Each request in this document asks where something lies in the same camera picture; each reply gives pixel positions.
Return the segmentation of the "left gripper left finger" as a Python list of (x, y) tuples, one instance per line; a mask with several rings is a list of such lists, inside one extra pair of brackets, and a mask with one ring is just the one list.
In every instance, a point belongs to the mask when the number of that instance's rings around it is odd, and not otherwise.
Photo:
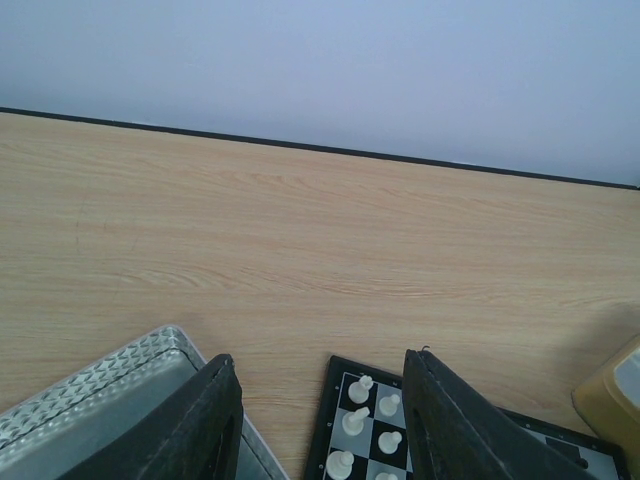
[(243, 424), (242, 389), (219, 354), (122, 436), (63, 479), (233, 479)]

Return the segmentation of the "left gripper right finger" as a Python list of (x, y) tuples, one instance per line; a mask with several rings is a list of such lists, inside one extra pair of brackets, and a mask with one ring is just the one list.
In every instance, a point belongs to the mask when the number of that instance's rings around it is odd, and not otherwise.
[(408, 350), (402, 395), (416, 479), (586, 479), (428, 350)]

